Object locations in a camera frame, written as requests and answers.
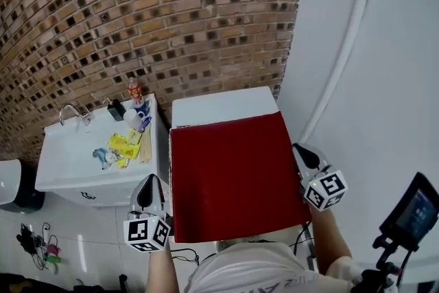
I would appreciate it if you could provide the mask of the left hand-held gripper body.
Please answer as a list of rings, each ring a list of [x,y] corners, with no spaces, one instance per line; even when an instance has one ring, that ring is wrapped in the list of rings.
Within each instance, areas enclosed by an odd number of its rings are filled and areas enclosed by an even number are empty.
[[[161,181],[150,174],[132,192],[128,219],[123,222],[125,243],[142,253],[164,250],[171,233],[167,217]]]

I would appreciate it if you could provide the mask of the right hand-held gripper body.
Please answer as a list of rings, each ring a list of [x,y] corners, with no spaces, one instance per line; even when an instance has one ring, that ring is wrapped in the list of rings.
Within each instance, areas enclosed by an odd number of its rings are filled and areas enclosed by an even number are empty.
[[[318,148],[294,143],[292,152],[300,176],[303,200],[318,211],[337,204],[348,191],[343,173]]]

